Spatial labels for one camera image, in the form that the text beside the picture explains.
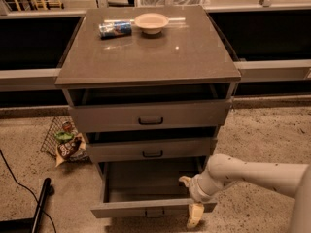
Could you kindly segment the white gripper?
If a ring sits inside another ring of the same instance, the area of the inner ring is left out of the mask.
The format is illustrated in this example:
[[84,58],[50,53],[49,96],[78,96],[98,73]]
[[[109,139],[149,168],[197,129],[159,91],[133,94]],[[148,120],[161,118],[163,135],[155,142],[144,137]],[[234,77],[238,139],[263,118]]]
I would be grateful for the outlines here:
[[189,218],[187,228],[192,229],[201,221],[204,206],[201,203],[207,203],[213,196],[221,191],[224,186],[221,181],[212,178],[209,173],[197,174],[194,177],[182,176],[179,182],[183,183],[189,189],[190,197],[197,203],[189,204]]

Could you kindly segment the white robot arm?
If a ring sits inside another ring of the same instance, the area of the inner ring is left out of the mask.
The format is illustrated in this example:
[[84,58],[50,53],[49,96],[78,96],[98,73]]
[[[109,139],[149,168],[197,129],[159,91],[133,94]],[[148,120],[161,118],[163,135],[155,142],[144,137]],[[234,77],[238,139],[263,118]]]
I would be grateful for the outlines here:
[[203,205],[213,195],[242,181],[295,199],[288,233],[311,233],[311,165],[246,162],[225,154],[214,154],[204,170],[194,177],[179,178],[189,190],[187,228],[201,221]]

